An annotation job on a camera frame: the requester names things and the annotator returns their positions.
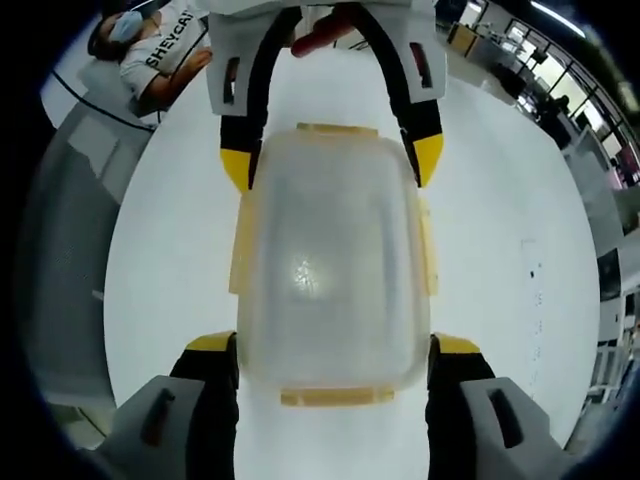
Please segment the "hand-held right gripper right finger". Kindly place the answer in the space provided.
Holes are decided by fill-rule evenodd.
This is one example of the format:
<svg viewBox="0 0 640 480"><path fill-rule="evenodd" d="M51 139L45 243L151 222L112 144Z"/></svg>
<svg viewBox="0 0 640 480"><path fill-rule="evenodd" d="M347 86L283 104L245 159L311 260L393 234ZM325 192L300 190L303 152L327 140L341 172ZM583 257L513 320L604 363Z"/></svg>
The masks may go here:
<svg viewBox="0 0 640 480"><path fill-rule="evenodd" d="M430 479L561 479L568 454L546 412L498 377L473 342L430 336L427 372Z"/></svg>

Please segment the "person's left hand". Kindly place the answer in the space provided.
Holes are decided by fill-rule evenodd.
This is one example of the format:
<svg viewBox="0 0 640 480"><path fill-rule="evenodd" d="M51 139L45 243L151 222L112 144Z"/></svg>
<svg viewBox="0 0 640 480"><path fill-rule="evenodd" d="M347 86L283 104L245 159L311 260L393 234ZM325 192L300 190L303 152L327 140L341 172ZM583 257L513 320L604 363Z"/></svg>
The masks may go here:
<svg viewBox="0 0 640 480"><path fill-rule="evenodd" d="M332 45L354 29L355 26L347 16L334 10L317 20L309 33L293 42L290 48L291 54L296 58L302 58L320 48Z"/></svg>

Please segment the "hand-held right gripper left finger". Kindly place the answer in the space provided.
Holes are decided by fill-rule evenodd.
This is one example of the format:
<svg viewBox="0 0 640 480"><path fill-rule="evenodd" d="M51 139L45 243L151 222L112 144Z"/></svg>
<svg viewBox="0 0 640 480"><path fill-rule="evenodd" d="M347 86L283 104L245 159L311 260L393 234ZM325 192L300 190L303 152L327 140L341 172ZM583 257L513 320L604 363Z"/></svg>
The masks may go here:
<svg viewBox="0 0 640 480"><path fill-rule="evenodd" d="M238 387L235 332L191 341L116 410L93 465L104 479L233 479Z"/></svg>

